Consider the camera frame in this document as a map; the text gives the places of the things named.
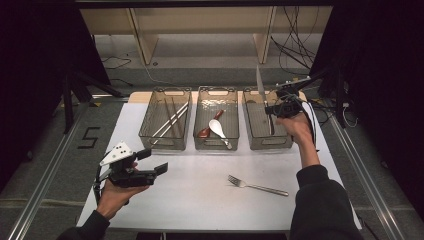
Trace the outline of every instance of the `utensil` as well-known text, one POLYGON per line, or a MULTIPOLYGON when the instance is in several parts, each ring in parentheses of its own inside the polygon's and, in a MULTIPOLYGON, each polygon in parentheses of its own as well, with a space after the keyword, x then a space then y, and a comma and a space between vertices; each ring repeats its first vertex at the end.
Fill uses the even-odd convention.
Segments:
MULTIPOLYGON (((224 113, 224 110, 219 110, 216 114, 215 117, 213 119, 218 120, 219 117, 221 117, 221 115, 224 113)), ((206 127, 202 130, 199 131, 199 133, 197 133, 197 137, 199 138, 207 138, 209 137, 209 135, 211 134, 211 128, 210 127, 206 127)))
MULTIPOLYGON (((162 134, 159 136, 160 138, 161 137, 163 137, 167 132, 168 132, 168 130, 172 127, 172 125, 174 125, 177 121, 178 121, 178 119, 180 119, 181 118, 181 116, 185 113, 185 112, 187 112, 187 109, 188 109, 188 107, 185 107, 181 112, 179 112, 178 113, 178 116, 176 117, 176 118, 173 118, 172 119, 172 122, 170 123, 171 125, 169 125, 163 132, 162 132, 162 134)), ((155 145, 156 143, 158 143, 160 140, 158 139, 158 140, 156 140, 154 143, 152 143, 152 145, 155 145)))
MULTIPOLYGON (((165 108, 166 108, 166 114, 168 115, 168 120, 169 120, 169 122, 172 122, 172 119, 171 119, 171 112, 169 111, 169 109, 168 109, 168 103, 166 102, 166 98, 164 99, 165 100, 165 108)), ((174 130, 174 127, 173 127, 174 125, 172 125, 172 127, 171 127, 171 130, 172 130, 172 137, 175 137, 175 130, 174 130)))
MULTIPOLYGON (((261 73, 259 72, 258 65, 256 65, 256 83, 258 84, 258 92, 262 96, 262 100, 264 101, 265 107, 268 107, 268 101, 266 100, 265 89, 264 89, 264 85, 262 84, 261 73)), ((267 116, 268 116, 269 135, 274 135, 275 129, 274 129, 274 123, 272 122, 272 116, 269 114, 267 114, 267 116)))
POLYGON ((231 143, 228 141, 228 139, 225 137, 224 133, 222 132, 222 126, 218 120, 216 119, 210 120, 209 127, 214 133, 216 133, 218 136, 221 137, 221 140, 225 143, 225 145, 227 145, 228 149, 233 148, 233 146, 231 146, 231 143))
POLYGON ((241 187, 241 188, 250 187, 250 188, 259 189, 259 190, 262 190, 262 191, 265 191, 265 192, 275 193, 275 194, 282 195, 282 196, 285 196, 285 197, 289 196, 289 193, 286 192, 286 191, 281 191, 281 190, 267 188, 267 187, 261 187, 261 186, 257 186, 257 185, 250 185, 250 184, 247 184, 245 181, 240 180, 240 179, 233 177, 231 175, 228 175, 228 181, 230 181, 235 186, 241 187))
POLYGON ((153 135, 152 135, 152 137, 155 137, 156 135, 158 135, 159 133, 160 133, 160 131, 162 131, 162 129, 164 128, 164 127, 166 127, 169 123, 171 123, 171 125, 173 124, 172 123, 172 121, 175 119, 175 118, 178 118, 178 117, 180 117, 179 115, 180 115, 180 113, 181 113, 181 111, 187 111, 187 107, 188 107, 188 102, 186 102, 180 109, 178 109, 178 111, 174 114, 174 115, 172 115, 171 116, 171 119, 169 119, 168 121, 166 121, 163 125, 162 125, 162 127, 160 127, 153 135))

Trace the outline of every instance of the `metal rail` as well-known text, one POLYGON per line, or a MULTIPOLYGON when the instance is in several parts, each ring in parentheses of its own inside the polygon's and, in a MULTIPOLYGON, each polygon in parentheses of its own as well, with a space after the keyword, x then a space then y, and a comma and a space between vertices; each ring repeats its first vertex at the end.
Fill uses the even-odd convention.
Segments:
POLYGON ((356 151, 356 148, 348 133, 345 129, 340 127, 334 118, 331 118, 330 122, 336 131, 337 136, 339 137, 340 142, 342 143, 343 148, 345 149, 349 160, 352 163, 352 166, 358 175, 359 180, 361 181, 362 186, 364 187, 368 199, 370 200, 375 212, 377 213, 377 216, 380 219, 381 224, 387 233, 387 236, 393 240, 406 239, 394 215, 392 214, 392 211, 387 206, 387 203, 383 196, 380 194, 380 191, 378 190, 378 187, 375 184, 371 174, 368 172, 365 164, 363 163, 361 156, 356 151))
POLYGON ((37 187, 35 188, 31 198, 26 204, 25 208, 16 220, 11 232, 9 233, 9 240, 24 239, 32 221, 34 220, 35 214, 46 195, 53 178, 56 176, 56 172, 62 163, 63 157, 69 148, 69 145, 75 135, 76 129, 78 129, 81 117, 88 109, 88 103, 81 103, 76 113, 75 124, 71 127, 69 132, 62 137, 56 152, 54 153, 49 165, 44 171, 37 187))

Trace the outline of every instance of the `fork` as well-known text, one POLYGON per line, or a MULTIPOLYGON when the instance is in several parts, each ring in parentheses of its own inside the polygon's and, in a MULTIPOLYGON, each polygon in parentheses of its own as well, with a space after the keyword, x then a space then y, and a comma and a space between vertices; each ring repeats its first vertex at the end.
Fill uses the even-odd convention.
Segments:
POLYGON ((288 192, 277 190, 277 189, 272 189, 272 188, 261 187, 261 186, 257 186, 257 185, 250 185, 250 184, 247 184, 245 181, 240 180, 240 179, 233 177, 231 175, 228 175, 228 181, 230 181, 235 186, 241 187, 241 188, 251 187, 251 188, 256 188, 256 189, 259 189, 259 190, 262 190, 262 191, 265 191, 265 192, 275 193, 275 194, 286 196, 286 197, 289 196, 288 192))

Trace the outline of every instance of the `white table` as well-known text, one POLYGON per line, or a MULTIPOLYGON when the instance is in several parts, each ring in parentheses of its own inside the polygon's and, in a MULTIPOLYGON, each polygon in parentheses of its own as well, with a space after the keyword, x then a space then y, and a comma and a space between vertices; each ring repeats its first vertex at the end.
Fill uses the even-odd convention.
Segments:
MULTIPOLYGON (((239 106, 238 150, 204 153, 194 147, 193 104, 185 151, 165 154, 153 150, 151 157, 138 162, 138 169, 151 170, 168 162, 168 172, 158 176, 147 191, 134 196, 111 220, 110 228, 153 232, 283 232, 290 229, 298 191, 296 173, 301 169, 299 149, 252 151, 244 114, 239 106), (248 183, 281 189, 289 197, 251 188, 237 188, 228 182, 231 174, 248 183)), ((133 151, 144 149, 138 137, 147 104, 124 104, 107 151, 125 141, 133 151)), ((317 149, 329 177, 341 182, 334 161, 317 126, 317 149)), ((82 226, 96 209, 90 190, 77 226, 82 226)), ((360 227, 355 216, 355 223, 360 227)))

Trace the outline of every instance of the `person's right hand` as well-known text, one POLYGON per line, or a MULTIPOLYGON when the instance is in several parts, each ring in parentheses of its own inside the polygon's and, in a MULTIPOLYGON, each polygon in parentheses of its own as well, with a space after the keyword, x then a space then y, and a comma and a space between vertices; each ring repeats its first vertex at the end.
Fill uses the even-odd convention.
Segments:
POLYGON ((311 130, 306 115, 301 112, 291 118, 277 118, 277 124, 284 125, 287 133, 293 136, 297 144, 312 142, 311 130))

